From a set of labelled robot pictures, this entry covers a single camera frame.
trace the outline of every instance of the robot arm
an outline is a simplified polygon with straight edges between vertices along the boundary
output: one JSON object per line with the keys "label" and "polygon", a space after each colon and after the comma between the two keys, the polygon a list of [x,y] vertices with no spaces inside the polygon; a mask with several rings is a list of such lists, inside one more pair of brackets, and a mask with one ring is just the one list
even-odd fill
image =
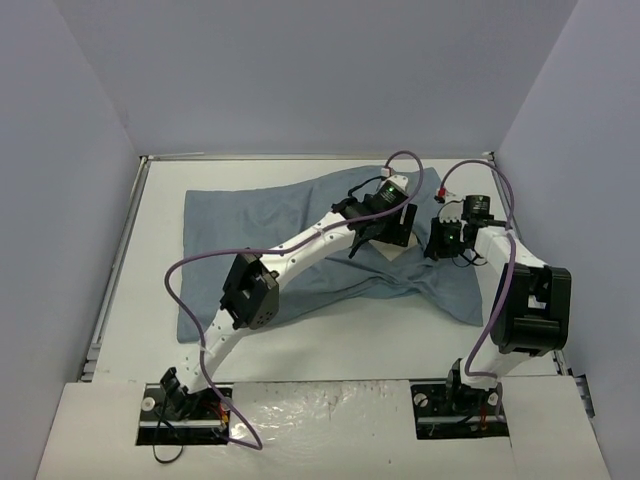
{"label": "robot arm", "polygon": [[[469,355],[457,361],[453,375],[450,374],[456,378],[454,383],[458,387],[489,391],[522,362],[564,347],[569,325],[571,275],[564,268],[547,265],[515,238],[513,232],[507,232],[505,223],[489,214],[489,197],[470,195],[464,200],[445,203],[445,207],[453,202],[462,204],[462,212],[438,215],[432,220],[432,235],[425,256],[437,261],[473,250],[476,257],[486,261],[485,268],[492,268],[500,276],[494,308],[507,280],[512,248],[508,235],[515,245],[513,275],[506,301],[490,330],[491,340],[487,338],[471,359]],[[468,375],[468,372],[482,372],[482,375]]]}
{"label": "robot arm", "polygon": [[[223,286],[221,310],[205,332],[205,367],[209,374],[220,366],[244,336],[273,319],[278,312],[279,290],[314,263],[349,248],[352,257],[369,240],[402,247],[408,245],[417,210],[413,204],[380,219],[353,221],[385,212],[407,201],[407,177],[381,178],[384,181],[374,195],[365,195],[360,202],[351,195],[355,190],[352,189],[349,197],[333,205],[322,219],[271,250],[287,251],[310,239],[303,246],[282,255],[247,253],[236,256]],[[345,220],[351,220],[351,223],[326,230],[327,226]],[[160,381],[176,411],[188,411],[193,403],[190,398],[208,388],[199,357],[200,347],[197,346]]]}
{"label": "robot arm", "polygon": [[[407,178],[394,175],[381,183],[374,195],[362,202],[351,195],[333,205],[316,224],[272,250],[288,248],[311,239],[304,246],[283,255],[237,255],[220,301],[221,311],[205,332],[205,367],[213,373],[233,347],[251,330],[269,323],[278,312],[279,289],[317,261],[337,251],[351,248],[350,256],[369,240],[406,247],[411,234],[415,205],[384,217],[383,220],[353,222],[353,219],[386,211],[407,199]],[[506,283],[511,245],[504,222],[489,214],[490,199],[471,195],[461,203],[459,217],[440,215],[432,220],[425,256],[433,260],[464,255],[473,249],[501,275],[496,299]],[[326,230],[326,226],[352,220],[353,223]],[[553,268],[529,252],[518,240],[514,274],[506,302],[490,334],[470,362],[458,359],[449,377],[447,397],[454,410],[457,403],[474,402],[495,389],[500,378],[533,356],[542,356],[564,346],[567,339],[571,277],[565,269]],[[160,384],[176,411],[188,411],[192,398],[208,384],[199,363],[200,347],[194,347],[176,367],[170,368]]]}

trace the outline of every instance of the blue cloth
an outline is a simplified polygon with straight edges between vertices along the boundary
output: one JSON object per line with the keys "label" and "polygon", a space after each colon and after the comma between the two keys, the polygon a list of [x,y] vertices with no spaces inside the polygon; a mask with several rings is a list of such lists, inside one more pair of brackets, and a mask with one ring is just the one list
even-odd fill
{"label": "blue cloth", "polygon": [[[425,170],[424,183],[413,203],[418,206],[413,231],[420,246],[390,262],[371,245],[362,246],[353,259],[348,250],[316,263],[280,292],[280,311],[270,325],[352,297],[393,298],[424,295],[454,318],[482,325],[482,297],[473,268],[458,268],[451,260],[433,262],[423,257],[431,219],[439,205],[433,200],[440,178]],[[349,188],[380,174],[380,167],[358,167],[285,187],[247,191],[188,191],[184,208],[184,255],[224,248],[270,248],[293,237],[322,218],[347,196]],[[409,189],[418,174],[409,177]],[[373,193],[372,182],[356,195]],[[220,306],[222,285],[233,256],[201,260],[182,269],[181,298],[206,329]],[[197,331],[181,310],[178,341],[197,340]]]}

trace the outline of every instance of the gray wall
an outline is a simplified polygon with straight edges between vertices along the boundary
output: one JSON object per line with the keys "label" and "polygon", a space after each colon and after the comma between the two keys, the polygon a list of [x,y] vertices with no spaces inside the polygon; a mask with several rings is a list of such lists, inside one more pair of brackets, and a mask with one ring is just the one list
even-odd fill
{"label": "gray wall", "polygon": [[495,150],[575,0],[55,0],[142,153]]}
{"label": "gray wall", "polygon": [[526,242],[573,273],[568,353],[616,479],[640,471],[640,2],[580,0],[498,152]]}
{"label": "gray wall", "polygon": [[137,159],[50,0],[0,4],[0,478],[32,478],[74,381]]}

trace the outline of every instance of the white table surface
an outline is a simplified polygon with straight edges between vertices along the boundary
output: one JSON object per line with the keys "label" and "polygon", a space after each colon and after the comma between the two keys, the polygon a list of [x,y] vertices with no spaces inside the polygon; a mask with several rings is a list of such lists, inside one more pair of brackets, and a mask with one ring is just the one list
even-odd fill
{"label": "white table surface", "polygon": [[[135,446],[143,385],[69,384],[38,473],[58,479],[606,480],[570,377],[504,380],[510,438],[417,440],[407,381],[241,383],[234,403],[262,436],[261,452],[188,446],[163,466]],[[248,438],[232,418],[232,435]],[[177,447],[160,447],[173,456]]]}
{"label": "white table surface", "polygon": [[[440,176],[456,160],[429,160]],[[237,160],[152,162],[108,318],[94,382],[157,382],[184,358],[176,340],[177,305],[165,293],[166,269],[182,256],[185,192],[287,185],[372,160]],[[393,164],[413,171],[411,160]],[[458,194],[490,195],[504,219],[489,169],[468,165],[447,187]],[[477,269],[485,321],[497,286],[489,267]],[[180,273],[173,285],[179,288]],[[480,328],[454,320],[424,298],[352,299],[313,312],[303,321],[243,339],[216,372],[221,382],[418,379],[446,376],[465,356]],[[555,375],[550,355],[513,375]]]}

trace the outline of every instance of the purple cable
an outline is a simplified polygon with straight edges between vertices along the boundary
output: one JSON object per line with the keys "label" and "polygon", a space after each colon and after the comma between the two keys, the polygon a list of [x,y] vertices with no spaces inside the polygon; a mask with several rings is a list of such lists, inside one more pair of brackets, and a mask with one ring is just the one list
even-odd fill
{"label": "purple cable", "polygon": [[[511,183],[507,179],[507,177],[504,175],[504,173],[498,170],[493,164],[486,162],[484,160],[475,160],[475,159],[463,160],[462,162],[457,163],[453,167],[451,167],[451,169],[445,174],[445,176],[442,179],[442,182],[440,183],[440,188],[444,188],[444,184],[447,181],[447,178],[449,178],[449,175],[451,175],[451,173],[454,170],[461,167],[462,165],[466,165],[469,163],[475,163],[478,165],[484,165],[486,167],[489,167],[491,170],[496,172],[496,174],[503,181],[509,193],[509,205],[507,205],[509,207],[509,212],[507,213],[507,221],[504,228],[507,231],[510,230],[513,225],[513,206],[515,203],[513,188],[511,186]],[[491,311],[491,316],[489,317],[489,321],[487,322],[487,325],[484,327],[484,330],[482,330],[480,337],[478,338],[475,345],[471,349],[471,353],[467,357],[467,361],[464,364],[464,373],[468,377],[489,377],[495,380],[498,379],[498,376],[492,372],[485,372],[485,371],[472,372],[471,364],[473,363],[473,361],[476,358],[476,355],[480,351],[480,347],[482,347],[482,344],[485,342],[485,340],[491,333],[491,329],[497,322],[498,317],[500,316],[500,312],[502,311],[502,307],[504,307],[504,303],[507,300],[507,295],[509,294],[509,288],[511,287],[511,280],[513,278],[513,271],[515,269],[515,264],[516,264],[516,242],[511,236],[511,233],[507,233],[507,239],[509,240],[511,251],[509,252],[509,263],[507,264],[507,273],[505,276],[504,284],[502,286],[502,290],[500,291],[500,296],[498,297],[498,301],[496,302],[495,307]],[[502,384],[500,382],[498,382],[498,385],[496,386],[496,392],[498,394],[498,402],[496,403],[496,418],[498,418],[500,414],[500,407],[502,406]]]}
{"label": "purple cable", "polygon": [[209,385],[209,387],[211,388],[211,390],[213,391],[213,393],[216,394],[216,396],[220,399],[220,401],[222,403],[224,403],[229,410],[234,413],[238,419],[244,423],[244,425],[247,427],[247,430],[249,430],[249,432],[251,433],[251,435],[253,436],[253,438],[255,439],[256,443],[249,443],[246,442],[244,440],[238,440],[235,438],[230,438],[230,437],[221,437],[224,440],[227,440],[228,442],[231,443],[235,443],[237,445],[241,445],[243,447],[247,447],[247,448],[252,448],[254,450],[262,450],[262,440],[260,440],[260,436],[258,435],[258,433],[256,432],[255,428],[253,427],[253,425],[251,425],[251,423],[249,422],[249,420],[247,420],[247,418],[240,413],[240,411],[233,406],[233,404],[229,401],[229,399],[227,399],[222,392],[218,389],[218,387],[216,387],[216,384],[214,383],[213,379],[211,378],[211,376],[209,375],[209,372],[207,372],[206,369],[206,364],[204,361],[204,354],[205,354],[205,350],[206,350],[206,346],[207,346],[207,342],[205,339],[205,334],[204,334],[204,329],[202,328],[202,325],[200,325],[200,322],[198,321],[198,317],[196,317],[195,313],[193,313],[191,311],[191,309],[187,306],[186,303],[184,303],[180,297],[175,293],[175,291],[173,290],[173,288],[171,288],[171,275],[173,274],[173,272],[175,272],[178,268],[182,267],[183,265],[186,265],[188,263],[192,263],[195,262],[197,260],[202,260],[205,258],[211,258],[211,257],[218,257],[221,255],[237,255],[237,254],[241,254],[241,253],[252,253],[252,254],[260,254],[260,255],[285,255],[287,253],[291,253],[294,252],[295,250],[303,247],[304,245],[306,245],[307,243],[311,242],[312,240],[318,238],[321,233],[326,232],[328,230],[332,230],[334,228],[337,227],[341,227],[343,225],[347,225],[350,223],[356,223],[356,222],[364,222],[364,221],[368,221],[368,220],[376,220],[378,218],[382,218],[382,217],[386,217],[388,215],[391,215],[392,213],[395,213],[401,209],[403,209],[406,205],[408,205],[411,200],[413,200],[415,198],[415,196],[418,194],[418,192],[420,191],[420,187],[422,187],[422,181],[424,179],[424,168],[422,167],[422,162],[420,160],[420,158],[413,152],[410,152],[409,150],[400,150],[396,153],[394,153],[393,155],[391,155],[386,163],[384,164],[385,167],[388,167],[389,164],[391,163],[391,161],[400,156],[400,155],[409,155],[410,157],[412,157],[417,163],[418,163],[418,183],[416,184],[416,187],[413,189],[413,191],[411,192],[411,194],[409,195],[409,197],[403,201],[401,204],[390,208],[389,210],[385,210],[384,212],[380,212],[380,213],[376,213],[374,215],[366,215],[364,217],[358,217],[358,218],[352,218],[349,220],[342,220],[339,222],[335,222],[332,223],[331,225],[326,226],[325,228],[322,229],[322,231],[318,231],[310,236],[308,236],[307,238],[305,238],[304,240],[302,240],[301,242],[297,243],[296,245],[286,248],[284,250],[270,250],[270,249],[260,249],[260,248],[236,248],[236,249],[227,249],[227,250],[216,250],[213,252],[205,252],[205,253],[200,253],[198,255],[192,255],[190,257],[185,257],[182,260],[174,263],[173,265],[171,265],[169,267],[169,269],[167,270],[167,273],[165,273],[164,275],[164,288],[167,290],[167,293],[169,294],[169,296],[171,298],[173,298],[173,300],[175,300],[175,302],[178,304],[178,306],[180,308],[182,308],[182,310],[184,310],[184,312],[188,315],[188,317],[191,319],[191,321],[193,322],[193,324],[195,325],[196,329],[198,330],[198,337],[200,340],[200,370],[202,370],[202,375],[204,376],[205,380],[207,381],[207,384]]}

